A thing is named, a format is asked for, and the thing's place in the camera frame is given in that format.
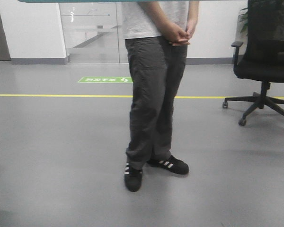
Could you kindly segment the person's right hand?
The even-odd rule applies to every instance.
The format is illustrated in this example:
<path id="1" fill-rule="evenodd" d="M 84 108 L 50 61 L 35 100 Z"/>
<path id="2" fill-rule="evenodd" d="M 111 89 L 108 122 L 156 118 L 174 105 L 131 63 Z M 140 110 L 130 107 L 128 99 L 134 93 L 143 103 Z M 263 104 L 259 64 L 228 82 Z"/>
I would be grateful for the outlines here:
<path id="1" fill-rule="evenodd" d="M 172 46 L 189 45 L 189 35 L 181 27 L 172 22 L 163 23 L 160 26 L 163 37 Z"/>

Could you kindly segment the person's left hand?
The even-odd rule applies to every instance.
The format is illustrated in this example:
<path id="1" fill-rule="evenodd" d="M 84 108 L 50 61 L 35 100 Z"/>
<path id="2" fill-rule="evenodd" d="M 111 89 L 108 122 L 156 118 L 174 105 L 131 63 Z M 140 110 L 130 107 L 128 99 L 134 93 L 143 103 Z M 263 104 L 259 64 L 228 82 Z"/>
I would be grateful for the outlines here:
<path id="1" fill-rule="evenodd" d="M 189 19 L 187 21 L 187 24 L 186 24 L 186 34 L 187 34 L 187 39 L 191 39 L 194 32 L 195 32 L 195 29 L 196 29 L 196 26 L 197 26 L 197 22 L 198 20 L 197 19 Z"/>

